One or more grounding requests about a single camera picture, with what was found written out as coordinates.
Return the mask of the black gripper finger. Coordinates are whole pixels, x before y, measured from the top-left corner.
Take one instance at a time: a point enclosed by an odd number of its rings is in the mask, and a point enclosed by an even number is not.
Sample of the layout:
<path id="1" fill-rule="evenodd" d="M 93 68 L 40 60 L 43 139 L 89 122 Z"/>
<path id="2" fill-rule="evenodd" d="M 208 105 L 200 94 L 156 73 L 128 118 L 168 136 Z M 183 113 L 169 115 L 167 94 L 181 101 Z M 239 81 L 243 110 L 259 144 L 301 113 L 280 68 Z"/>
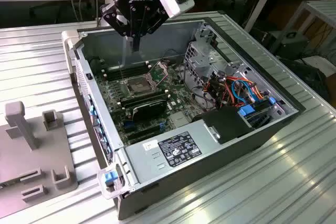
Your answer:
<path id="1" fill-rule="evenodd" d="M 137 35 L 132 33 L 131 22 L 124 17 L 115 4 L 104 4 L 100 7 L 102 19 L 120 36 L 125 37 L 132 51 L 137 51 Z"/>
<path id="2" fill-rule="evenodd" d="M 168 15 L 164 8 L 154 9 L 146 7 L 136 35 L 136 51 L 139 51 L 141 38 L 146 34 L 154 33 L 166 20 Z"/>

